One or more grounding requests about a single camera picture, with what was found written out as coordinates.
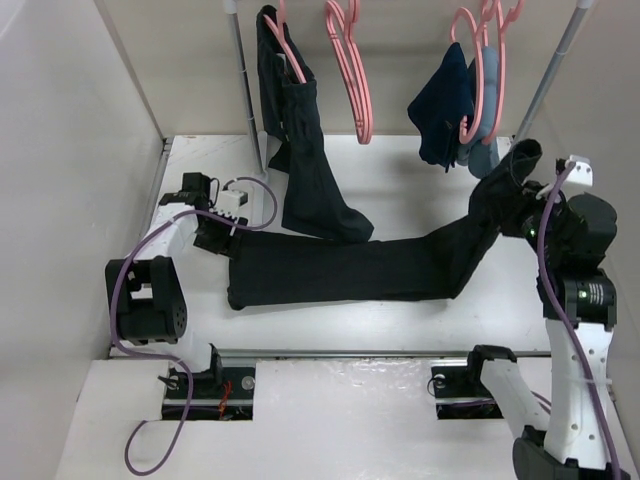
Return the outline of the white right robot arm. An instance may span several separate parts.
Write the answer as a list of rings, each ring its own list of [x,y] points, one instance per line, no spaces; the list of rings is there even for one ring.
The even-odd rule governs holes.
[[[617,233],[617,214],[589,193],[559,197],[528,182],[516,210],[502,224],[509,237],[537,254],[537,290],[551,347],[551,399],[543,404],[506,347],[478,345],[462,381],[487,391],[514,437],[519,479],[628,479],[607,422],[609,348],[617,323],[617,295],[601,263]]]

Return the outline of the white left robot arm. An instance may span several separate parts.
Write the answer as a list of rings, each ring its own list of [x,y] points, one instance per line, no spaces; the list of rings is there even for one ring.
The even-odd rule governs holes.
[[[111,260],[105,268],[107,298],[115,314],[115,336],[128,353],[171,357],[180,363],[165,382],[173,389],[189,384],[204,397],[223,387],[223,367],[213,344],[188,324],[186,300],[174,259],[188,246],[229,255],[248,220],[240,216],[246,192],[222,186],[202,173],[186,173],[179,191],[164,194],[143,245],[132,261]]]

